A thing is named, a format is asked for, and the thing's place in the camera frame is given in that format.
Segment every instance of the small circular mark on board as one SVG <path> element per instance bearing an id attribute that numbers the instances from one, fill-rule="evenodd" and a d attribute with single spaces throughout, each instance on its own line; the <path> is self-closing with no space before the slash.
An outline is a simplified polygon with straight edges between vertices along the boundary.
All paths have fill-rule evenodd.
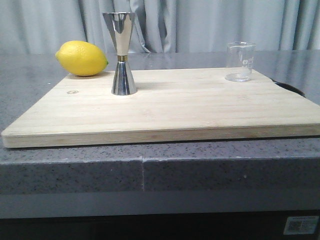
<path id="1" fill-rule="evenodd" d="M 79 91 L 78 90 L 71 90 L 71 91 L 67 91 L 67 94 L 77 94 Z"/>

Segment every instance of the jigger brass band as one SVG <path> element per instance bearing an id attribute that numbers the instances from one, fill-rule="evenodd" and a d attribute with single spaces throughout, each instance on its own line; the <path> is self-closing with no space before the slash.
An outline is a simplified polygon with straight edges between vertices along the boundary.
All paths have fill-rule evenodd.
<path id="1" fill-rule="evenodd" d="M 118 56 L 118 62 L 127 62 L 127 61 L 128 61 L 128 55 Z"/>

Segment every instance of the lemon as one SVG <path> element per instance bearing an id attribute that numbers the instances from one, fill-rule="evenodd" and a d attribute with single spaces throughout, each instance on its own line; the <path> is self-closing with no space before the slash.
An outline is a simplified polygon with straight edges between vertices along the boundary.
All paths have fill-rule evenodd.
<path id="1" fill-rule="evenodd" d="M 64 69 L 78 76 L 98 74 L 108 65 L 101 49 L 86 41 L 65 42 L 55 57 Z"/>

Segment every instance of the white curtain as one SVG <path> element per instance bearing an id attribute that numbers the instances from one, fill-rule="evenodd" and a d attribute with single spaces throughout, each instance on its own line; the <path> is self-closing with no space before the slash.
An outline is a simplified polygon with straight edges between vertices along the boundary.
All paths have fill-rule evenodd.
<path id="1" fill-rule="evenodd" d="M 102 18 L 135 12 L 131 53 L 320 49 L 319 0 L 0 0 L 0 54 L 55 53 L 70 40 L 114 52 Z"/>

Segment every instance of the bamboo cutting board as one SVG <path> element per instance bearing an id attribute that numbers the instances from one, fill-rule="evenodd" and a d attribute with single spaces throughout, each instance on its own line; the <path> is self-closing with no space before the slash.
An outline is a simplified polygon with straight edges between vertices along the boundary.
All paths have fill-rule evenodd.
<path id="1" fill-rule="evenodd" d="M 320 135 L 320 106 L 253 71 L 132 71 L 138 92 L 111 94 L 114 71 L 67 75 L 2 132 L 7 148 Z"/>

